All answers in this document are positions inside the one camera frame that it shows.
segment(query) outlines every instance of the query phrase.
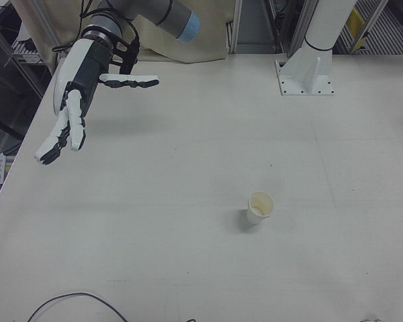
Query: white table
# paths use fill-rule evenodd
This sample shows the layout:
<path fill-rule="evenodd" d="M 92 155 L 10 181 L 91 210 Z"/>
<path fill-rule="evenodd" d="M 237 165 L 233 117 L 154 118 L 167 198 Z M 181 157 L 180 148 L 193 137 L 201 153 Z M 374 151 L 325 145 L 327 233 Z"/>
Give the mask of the white table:
<path fill-rule="evenodd" d="M 162 83 L 100 85 L 83 151 L 45 167 L 49 86 L 0 194 L 0 321 L 85 290 L 130 321 L 403 322 L 403 57 L 336 56 L 335 97 L 281 97 L 273 56 L 135 74 Z M 38 321 L 118 320 L 77 298 Z"/>

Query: white paper cup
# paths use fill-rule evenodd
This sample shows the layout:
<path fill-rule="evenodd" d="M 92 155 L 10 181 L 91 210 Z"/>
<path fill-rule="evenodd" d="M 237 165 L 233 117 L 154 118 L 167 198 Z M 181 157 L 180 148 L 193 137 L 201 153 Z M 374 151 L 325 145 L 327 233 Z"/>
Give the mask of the white paper cup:
<path fill-rule="evenodd" d="M 268 193 L 264 191 L 253 193 L 248 200 L 248 221 L 254 225 L 259 224 L 263 219 L 270 217 L 273 208 L 274 202 Z"/>

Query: floor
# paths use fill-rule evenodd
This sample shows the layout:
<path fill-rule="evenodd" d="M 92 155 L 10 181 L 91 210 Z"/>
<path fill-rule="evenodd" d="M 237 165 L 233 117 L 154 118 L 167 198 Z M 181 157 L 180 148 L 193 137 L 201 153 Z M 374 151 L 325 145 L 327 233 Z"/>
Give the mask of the floor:
<path fill-rule="evenodd" d="M 3 15 L 3 19 L 0 19 L 0 28 L 11 44 L 16 38 L 21 20 L 12 7 L 8 8 Z M 45 85 L 49 83 L 50 75 L 45 66 L 32 66 L 31 69 Z M 7 56 L 0 49 L 0 121 L 24 136 L 39 103 L 40 99 L 14 65 L 11 62 L 7 63 Z M 0 153 L 9 155 L 10 162 L 19 144 L 19 140 L 0 129 Z"/>

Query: black cable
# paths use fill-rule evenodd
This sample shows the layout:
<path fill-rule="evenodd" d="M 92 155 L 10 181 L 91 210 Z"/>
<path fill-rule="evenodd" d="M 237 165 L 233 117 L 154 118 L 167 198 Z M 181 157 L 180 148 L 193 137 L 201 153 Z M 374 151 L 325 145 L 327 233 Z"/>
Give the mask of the black cable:
<path fill-rule="evenodd" d="M 93 2 L 93 0 L 89 0 L 89 2 L 87 4 L 87 8 L 85 10 L 89 10 L 89 7 L 91 6 L 92 2 Z M 85 0 L 81 0 L 81 12 L 79 14 L 79 27 L 78 27 L 78 32 L 77 32 L 75 40 L 73 40 L 72 42 L 69 42 L 65 45 L 53 47 L 52 48 L 53 52 L 63 52 L 65 50 L 68 50 L 69 48 L 72 48 L 73 44 L 78 40 L 79 34 L 81 33 L 81 30 L 82 30 L 82 16 L 85 12 L 84 6 L 85 6 Z"/>
<path fill-rule="evenodd" d="M 109 8 L 113 9 L 115 11 L 115 14 L 118 15 L 121 19 L 125 20 L 126 23 L 128 23 L 128 25 L 133 29 L 134 32 L 134 39 L 138 42 L 139 41 L 139 33 L 137 32 L 136 27 L 134 27 L 134 24 L 132 22 L 132 20 L 130 18 L 125 17 L 124 15 L 122 15 L 119 11 L 117 11 L 113 5 L 110 3 L 109 0 L 106 0 L 107 5 L 109 5 Z"/>
<path fill-rule="evenodd" d="M 111 306 L 108 302 L 106 302 L 105 300 L 102 300 L 101 298 L 99 298 L 99 297 L 97 297 L 97 296 L 95 296 L 95 295 L 92 295 L 92 294 L 89 294 L 89 293 L 85 293 L 85 292 L 68 293 L 68 294 L 60 295 L 59 297 L 54 297 L 54 298 L 52 298 L 52 299 L 50 299 L 50 300 L 47 300 L 45 303 L 43 303 L 42 305 L 40 305 L 40 306 L 34 311 L 34 313 L 33 313 L 32 316 L 27 320 L 27 322 L 30 322 L 30 321 L 33 319 L 34 315 L 36 315 L 36 313 L 39 312 L 39 311 L 42 309 L 42 307 L 44 307 L 44 306 L 47 305 L 48 303 L 51 303 L 51 302 L 56 301 L 56 300 L 58 300 L 58 299 L 67 298 L 67 297 L 91 297 L 92 299 L 95 299 L 95 300 L 97 300 L 97 301 L 103 303 L 106 307 L 110 308 L 113 312 L 115 312 L 115 314 L 116 314 L 117 316 L 120 317 L 120 319 L 121 319 L 123 322 L 128 322 L 128 321 L 126 320 L 126 318 L 125 318 L 120 312 L 118 312 L 117 309 L 115 309 L 113 306 Z"/>
<path fill-rule="evenodd" d="M 112 12 L 114 14 L 116 14 L 119 18 L 123 19 L 132 29 L 135 35 L 135 40 L 138 41 L 140 39 L 139 37 L 139 33 L 137 32 L 136 27 L 134 27 L 132 20 L 130 18 L 127 18 L 125 15 L 123 15 L 121 12 L 119 12 L 117 9 L 110 7 L 110 8 L 99 8 L 99 9 L 94 9 L 91 10 L 90 12 L 87 12 L 83 18 L 86 18 L 90 15 L 93 15 L 95 13 L 99 13 L 99 12 Z"/>
<path fill-rule="evenodd" d="M 21 141 L 21 142 L 18 142 L 16 145 L 12 146 L 12 147 L 9 148 L 9 149 L 2 151 L 2 153 L 3 153 L 5 156 L 11 155 L 12 153 L 16 152 L 17 149 L 19 149 L 19 147 L 21 146 L 21 144 L 22 144 L 22 141 Z"/>
<path fill-rule="evenodd" d="M 81 34 L 82 20 L 85 19 L 86 17 L 89 17 L 90 15 L 93 15 L 95 13 L 100 13 L 100 12 L 112 12 L 112 13 L 116 14 L 118 17 L 120 17 L 121 19 L 123 19 L 132 28 L 132 30 L 134 32 L 134 39 L 137 42 L 139 42 L 140 41 L 139 33 L 137 32 L 136 27 L 134 27 L 132 20 L 130 18 L 127 18 L 125 15 L 123 15 L 118 10 L 116 10 L 108 0 L 106 2 L 109 5 L 109 8 L 98 8 L 98 9 L 94 9 L 94 10 L 90 11 L 89 8 L 91 7 L 93 0 L 89 0 L 87 3 L 87 6 L 85 8 L 84 8 L 85 0 L 81 0 L 81 12 L 79 14 L 79 28 L 78 28 L 78 32 L 77 32 L 77 36 L 76 36 L 75 40 L 73 40 L 72 42 L 69 42 L 68 44 L 65 44 L 65 45 L 53 47 L 52 51 L 53 52 L 62 52 L 62 51 L 65 51 L 65 50 L 68 50 L 69 48 L 71 48 L 73 46 L 73 44 L 78 40 L 79 35 Z"/>

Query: robotic hand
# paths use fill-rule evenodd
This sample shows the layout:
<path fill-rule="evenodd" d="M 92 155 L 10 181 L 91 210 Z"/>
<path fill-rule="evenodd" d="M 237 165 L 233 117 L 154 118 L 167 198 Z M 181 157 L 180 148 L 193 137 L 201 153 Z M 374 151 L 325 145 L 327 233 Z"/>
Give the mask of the robotic hand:
<path fill-rule="evenodd" d="M 83 37 L 74 43 L 58 71 L 53 102 L 57 121 L 34 156 L 41 164 L 56 160 L 69 136 L 71 150 L 82 148 L 84 117 L 98 83 L 111 88 L 159 84 L 157 76 L 130 75 L 140 42 L 137 34 L 131 44 L 122 39 L 125 22 L 141 14 L 183 42 L 192 41 L 200 27 L 197 15 L 174 0 L 105 0 L 94 11 Z M 118 48 L 120 44 L 125 51 Z M 114 55 L 121 57 L 122 62 L 114 61 Z M 108 74 L 109 64 L 120 66 L 120 73 Z"/>

